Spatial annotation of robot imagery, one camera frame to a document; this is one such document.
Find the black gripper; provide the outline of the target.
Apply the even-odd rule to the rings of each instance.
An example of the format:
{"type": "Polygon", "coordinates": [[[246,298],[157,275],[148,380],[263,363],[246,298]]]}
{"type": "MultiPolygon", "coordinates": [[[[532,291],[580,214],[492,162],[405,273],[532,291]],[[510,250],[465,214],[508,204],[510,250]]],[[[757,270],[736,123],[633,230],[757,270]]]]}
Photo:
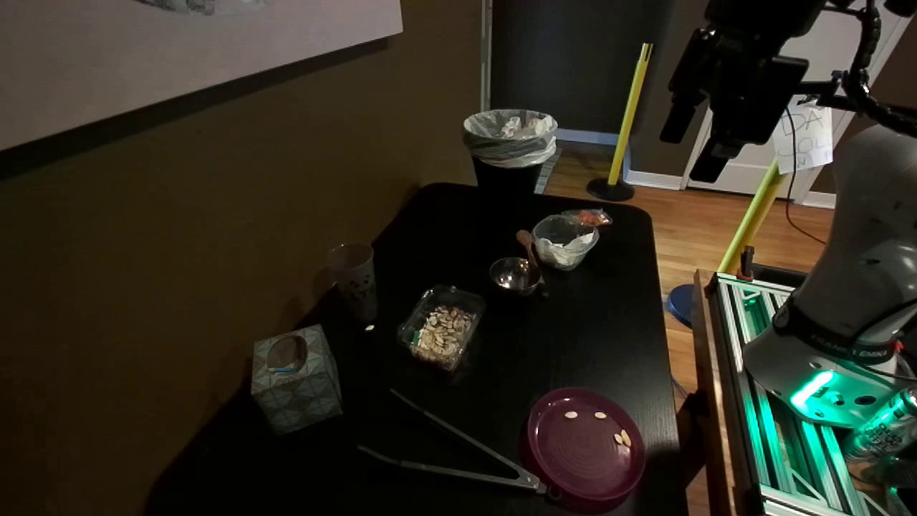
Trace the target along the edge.
{"type": "Polygon", "coordinates": [[[699,108],[714,112],[710,135],[691,166],[693,179],[714,182],[746,144],[765,144],[809,70],[805,58],[782,45],[803,37],[825,0],[709,0],[670,75],[670,112],[661,141],[679,144],[699,108]]]}

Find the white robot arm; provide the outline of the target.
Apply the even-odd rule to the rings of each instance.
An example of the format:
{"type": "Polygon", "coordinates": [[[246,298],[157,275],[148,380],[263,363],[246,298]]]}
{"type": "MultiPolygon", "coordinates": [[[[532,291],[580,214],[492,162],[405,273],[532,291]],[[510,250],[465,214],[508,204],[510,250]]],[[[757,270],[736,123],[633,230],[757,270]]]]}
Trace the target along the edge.
{"type": "Polygon", "coordinates": [[[898,336],[917,314],[917,118],[872,95],[868,65],[883,17],[915,0],[709,0],[670,75],[661,136],[677,144],[699,105],[714,128],[693,162],[717,179],[749,144],[777,128],[789,103],[852,108],[872,119],[836,162],[836,211],[818,265],[743,349],[743,369],[798,416],[853,429],[911,380],[898,373],[898,336]],[[809,63],[782,45],[825,12],[861,23],[852,63],[832,83],[805,80],[809,63]]]}

